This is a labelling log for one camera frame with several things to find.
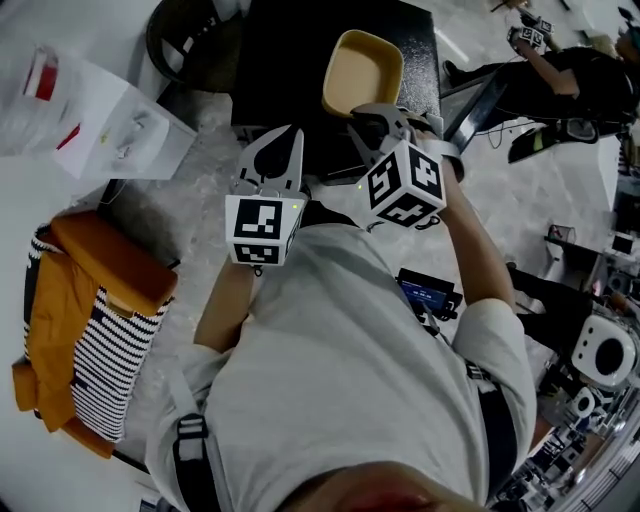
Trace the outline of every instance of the white box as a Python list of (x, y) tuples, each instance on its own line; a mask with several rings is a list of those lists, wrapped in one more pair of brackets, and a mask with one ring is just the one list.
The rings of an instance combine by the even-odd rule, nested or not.
[(300, 226), (306, 201), (227, 196), (225, 233), (234, 263), (282, 266)]
[(125, 80), (83, 60), (73, 63), (80, 130), (54, 160), (76, 178), (170, 179), (196, 132)]
[(357, 183), (376, 218), (410, 228), (447, 206), (442, 155), (399, 142)]

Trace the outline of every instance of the black backpack strap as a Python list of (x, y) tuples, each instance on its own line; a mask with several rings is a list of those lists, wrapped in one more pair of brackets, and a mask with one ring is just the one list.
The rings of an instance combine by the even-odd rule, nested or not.
[(209, 436), (201, 414), (183, 416), (177, 425), (173, 459), (180, 492), (190, 512), (220, 510), (204, 440)]
[(173, 460), (182, 499), (189, 512), (230, 512), (231, 499), (225, 487), (215, 435), (209, 431), (184, 374), (178, 368), (169, 376), (169, 389), (181, 415), (176, 426)]
[(516, 430), (502, 387), (486, 371), (473, 363), (467, 363), (467, 376), (478, 384), (478, 398), (489, 451), (490, 499), (507, 483), (516, 467)]

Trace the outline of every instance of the small screen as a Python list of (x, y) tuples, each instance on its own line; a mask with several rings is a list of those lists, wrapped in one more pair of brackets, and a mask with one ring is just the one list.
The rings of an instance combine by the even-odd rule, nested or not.
[(425, 303), (432, 311), (440, 311), (444, 309), (447, 294), (430, 288), (425, 288), (417, 284), (402, 281), (400, 283), (402, 291), (406, 295), (409, 302)]

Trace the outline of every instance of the concrete floor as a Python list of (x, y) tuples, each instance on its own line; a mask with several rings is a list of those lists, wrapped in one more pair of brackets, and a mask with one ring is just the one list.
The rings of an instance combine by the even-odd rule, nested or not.
[[(413, 0), (434, 14), (441, 62), (451, 59), (471, 69), (512, 59), (506, 42), (517, 16), (508, 11), (490, 14), (488, 0)], [(536, 11), (552, 19), (561, 46), (578, 42), (563, 23), (565, 13), (556, 0), (538, 0)], [(193, 93), (187, 118), (199, 126), (196, 143), (171, 181), (130, 182), (112, 205), (124, 229), (162, 261), (180, 258), (176, 301), (144, 364), (127, 417), (127, 438), (119, 449), (142, 459), (145, 431), (152, 421), (154, 397), (161, 390), (164, 369), (178, 344), (191, 343), (216, 275), (226, 257), (224, 196), (241, 148), (229, 126), (231, 99), (226, 95)], [(548, 264), (542, 237), (549, 224), (574, 226), (578, 243), (601, 250), (608, 234), (609, 215), (579, 204), (565, 188), (552, 153), (516, 165), (507, 164), (511, 141), (522, 128), (507, 130), (498, 149), (487, 136), (476, 137), (464, 154), (467, 168), (463, 188), (505, 260), (543, 273)], [(493, 134), (497, 144), (498, 135)], [(314, 198), (366, 225), (364, 209), (354, 204), (349, 187), (313, 186)], [(440, 225), (425, 232), (384, 225), (373, 231), (382, 254), (394, 271), (405, 267), (447, 279), (461, 291), (453, 248)], [(445, 324), (451, 333), (455, 323)], [(549, 352), (529, 340), (531, 363), (539, 374)]]

